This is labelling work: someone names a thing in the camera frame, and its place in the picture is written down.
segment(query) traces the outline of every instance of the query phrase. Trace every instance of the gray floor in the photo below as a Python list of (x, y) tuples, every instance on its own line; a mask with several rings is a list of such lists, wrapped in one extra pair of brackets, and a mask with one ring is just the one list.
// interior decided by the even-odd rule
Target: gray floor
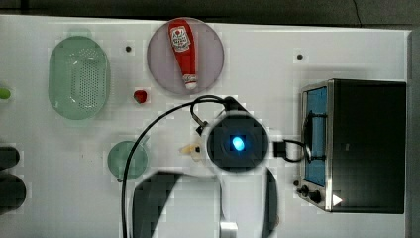
[[(420, 0), (356, 0), (364, 28), (414, 29)], [(353, 0), (2, 0), (1, 13), (358, 27)]]

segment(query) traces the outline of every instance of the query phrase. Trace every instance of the red ketchup bottle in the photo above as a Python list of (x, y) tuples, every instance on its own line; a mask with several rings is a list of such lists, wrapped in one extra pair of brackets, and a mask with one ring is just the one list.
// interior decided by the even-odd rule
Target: red ketchup bottle
[(169, 23), (167, 32), (185, 87), (192, 90), (197, 86), (197, 75), (195, 74), (195, 46), (191, 28), (185, 20), (175, 19)]

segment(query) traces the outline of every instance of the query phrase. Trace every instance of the oven glass window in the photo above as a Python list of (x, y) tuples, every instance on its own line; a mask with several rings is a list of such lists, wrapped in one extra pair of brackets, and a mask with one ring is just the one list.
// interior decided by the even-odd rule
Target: oven glass window
[[(306, 116), (312, 111), (316, 115), (327, 114), (327, 87), (307, 92)], [(305, 161), (305, 180), (325, 186), (325, 135), (326, 118), (312, 118), (312, 160)]]

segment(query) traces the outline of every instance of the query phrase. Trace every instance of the pink plate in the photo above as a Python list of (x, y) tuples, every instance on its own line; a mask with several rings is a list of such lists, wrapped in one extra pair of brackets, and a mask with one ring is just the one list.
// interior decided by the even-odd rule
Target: pink plate
[(207, 24), (193, 18), (183, 18), (190, 25), (196, 51), (197, 87), (188, 90), (170, 46), (168, 23), (152, 36), (148, 47), (148, 67), (155, 81), (164, 89), (180, 95), (191, 95), (210, 88), (223, 68), (224, 51), (219, 36)]

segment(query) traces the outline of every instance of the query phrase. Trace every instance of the white tabletop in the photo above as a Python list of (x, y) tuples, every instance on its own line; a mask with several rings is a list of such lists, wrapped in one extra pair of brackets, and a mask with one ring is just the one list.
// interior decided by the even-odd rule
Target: white tabletop
[[(9, 173), (28, 189), (24, 205), (0, 216), (1, 237), (119, 237), (120, 191), (107, 167), (116, 143), (134, 140), (154, 118), (190, 97), (163, 91), (147, 68), (147, 45), (163, 22), (0, 16), (0, 86), (13, 101), (0, 103), (0, 143), (21, 153)], [(233, 95), (284, 137), (299, 134), (299, 89), (330, 78), (407, 79), (406, 31), (210, 24), (225, 49), (216, 85), (202, 94)], [(69, 32), (87, 28), (108, 55), (111, 94), (92, 120), (68, 121), (48, 99), (50, 54)], [(125, 47), (131, 46), (130, 53)], [(303, 60), (296, 55), (303, 54)], [(132, 98), (149, 94), (147, 104)], [(206, 119), (217, 105), (199, 105)], [(151, 131), (151, 167), (203, 175), (178, 149), (195, 136), (186, 110)], [(273, 237), (403, 237), (403, 214), (331, 214), (298, 198), (297, 165), (270, 161), (277, 177), (280, 223)], [(143, 178), (129, 182), (133, 190)]]

